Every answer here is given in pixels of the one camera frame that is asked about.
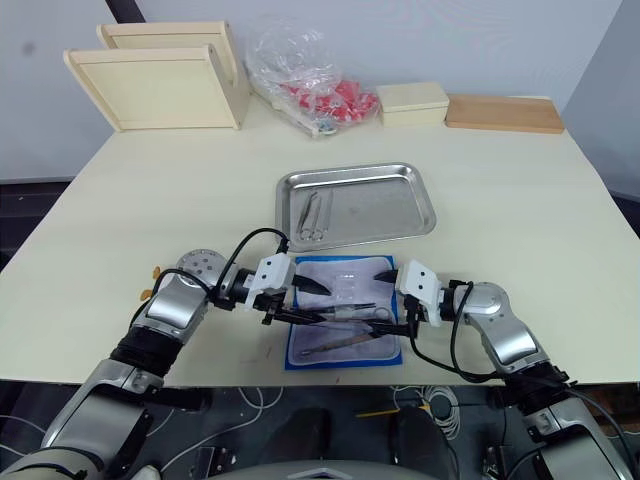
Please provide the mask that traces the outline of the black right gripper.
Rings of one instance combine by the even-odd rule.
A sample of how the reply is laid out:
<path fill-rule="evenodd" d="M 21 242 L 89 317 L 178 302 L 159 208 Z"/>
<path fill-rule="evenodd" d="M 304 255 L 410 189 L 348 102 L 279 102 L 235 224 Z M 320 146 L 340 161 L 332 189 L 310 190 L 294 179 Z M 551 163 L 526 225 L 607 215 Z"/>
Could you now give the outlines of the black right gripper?
<path fill-rule="evenodd" d="M 385 283 L 395 284 L 398 273 L 398 269 L 386 270 L 376 274 L 374 279 Z M 419 299 L 413 295 L 403 296 L 403 307 L 405 310 L 406 324 L 397 325 L 393 323 L 367 322 L 366 325 L 370 328 L 369 335 L 372 337 L 393 335 L 416 338 L 419 330 L 419 323 L 426 321 L 424 307 L 419 302 Z"/>

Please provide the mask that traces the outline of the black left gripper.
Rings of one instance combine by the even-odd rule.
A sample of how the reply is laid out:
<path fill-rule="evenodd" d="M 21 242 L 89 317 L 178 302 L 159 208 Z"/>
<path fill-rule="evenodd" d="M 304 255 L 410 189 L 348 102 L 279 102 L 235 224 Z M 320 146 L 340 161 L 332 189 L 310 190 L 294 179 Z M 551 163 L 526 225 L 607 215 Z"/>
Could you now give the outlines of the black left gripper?
<path fill-rule="evenodd" d="M 292 285 L 300 292 L 312 295 L 328 296 L 329 289 L 321 283 L 309 277 L 294 275 Z M 284 307 L 285 293 L 268 295 L 265 293 L 256 296 L 253 309 L 260 312 L 263 317 L 261 324 L 271 325 L 274 321 L 287 324 L 317 324 L 329 321 L 326 315 L 307 311 L 287 310 Z"/>

